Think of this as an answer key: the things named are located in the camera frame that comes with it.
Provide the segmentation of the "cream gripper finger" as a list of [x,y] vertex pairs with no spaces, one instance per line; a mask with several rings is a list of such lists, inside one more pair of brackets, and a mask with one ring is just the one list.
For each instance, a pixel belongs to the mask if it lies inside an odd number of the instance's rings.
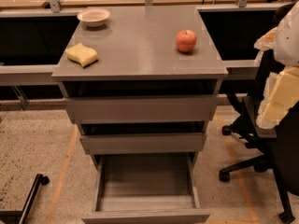
[[262,102],[258,109],[256,124],[262,129],[272,129],[280,124],[289,109],[287,105]]
[[294,106],[299,101],[299,68],[285,67],[279,74],[271,73],[268,103],[278,106]]

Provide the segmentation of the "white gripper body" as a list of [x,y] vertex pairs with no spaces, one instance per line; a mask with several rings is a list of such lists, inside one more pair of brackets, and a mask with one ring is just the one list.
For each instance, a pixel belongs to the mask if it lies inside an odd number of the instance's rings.
[[262,35],[254,43],[254,48],[258,50],[257,56],[254,60],[255,63],[260,63],[262,61],[263,54],[274,47],[275,34],[277,28],[269,30],[267,33]]

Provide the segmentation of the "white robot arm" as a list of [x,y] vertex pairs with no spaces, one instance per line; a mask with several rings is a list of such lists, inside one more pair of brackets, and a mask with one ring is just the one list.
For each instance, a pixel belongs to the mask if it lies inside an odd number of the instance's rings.
[[259,57],[273,50],[274,60],[284,65],[279,73],[267,76],[256,118],[260,128],[272,129],[299,102],[299,2],[275,28],[256,40],[254,48],[260,50]]

